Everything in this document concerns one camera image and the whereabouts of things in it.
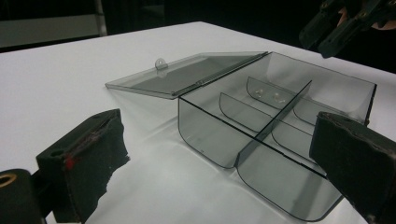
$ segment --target transparent plastic container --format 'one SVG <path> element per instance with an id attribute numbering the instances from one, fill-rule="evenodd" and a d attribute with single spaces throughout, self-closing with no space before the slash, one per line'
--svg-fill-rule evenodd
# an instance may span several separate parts
<path id="1" fill-rule="evenodd" d="M 236 168 L 248 186 L 304 221 L 323 219 L 342 199 L 309 158 L 318 112 L 367 124 L 376 89 L 267 52 L 199 54 L 106 85 L 178 98 L 178 129 L 188 145 Z"/>

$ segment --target open lid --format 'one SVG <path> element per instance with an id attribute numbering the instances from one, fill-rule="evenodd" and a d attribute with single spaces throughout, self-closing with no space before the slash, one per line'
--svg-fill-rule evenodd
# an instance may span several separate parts
<path id="1" fill-rule="evenodd" d="M 266 52 L 202 53 L 169 64 L 164 59 L 159 59 L 154 68 L 108 82 L 106 86 L 110 89 L 173 100 L 179 95 L 256 62 L 266 54 Z"/>

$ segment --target white tabletop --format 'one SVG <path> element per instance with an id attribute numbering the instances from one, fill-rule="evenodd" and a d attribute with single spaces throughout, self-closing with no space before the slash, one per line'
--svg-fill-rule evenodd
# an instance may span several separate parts
<path id="1" fill-rule="evenodd" d="M 189 148 L 177 101 L 105 83 L 200 52 L 275 51 L 378 85 L 369 125 L 395 140 L 396 76 L 203 22 L 0 54 L 0 170 L 33 173 L 35 156 L 89 116 L 120 108 L 131 160 L 87 223 L 302 223 Z M 55 223 L 52 215 L 49 223 Z M 365 223 L 347 200 L 319 223 Z"/>

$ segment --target white table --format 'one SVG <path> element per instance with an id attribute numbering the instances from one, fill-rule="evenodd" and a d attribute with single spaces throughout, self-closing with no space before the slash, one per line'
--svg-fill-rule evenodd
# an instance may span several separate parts
<path id="1" fill-rule="evenodd" d="M 200 156 L 177 130 L 177 101 L 105 83 L 200 52 L 275 51 L 378 84 L 370 128 L 396 140 L 396 76 L 195 22 L 0 54 L 0 170 L 35 156 L 89 116 L 120 108 L 131 160 L 112 176 L 87 223 L 301 223 Z M 52 215 L 49 223 L 55 223 Z M 319 223 L 365 223 L 347 200 Z"/>

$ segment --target lid latch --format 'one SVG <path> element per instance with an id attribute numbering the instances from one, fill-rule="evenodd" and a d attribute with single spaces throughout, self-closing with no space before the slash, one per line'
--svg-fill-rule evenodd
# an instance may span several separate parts
<path id="1" fill-rule="evenodd" d="M 159 59 L 157 59 L 157 61 L 155 61 L 155 68 L 157 69 L 158 77 L 166 77 L 166 75 L 168 74 L 168 72 L 167 72 L 168 64 L 162 58 L 159 58 Z"/>

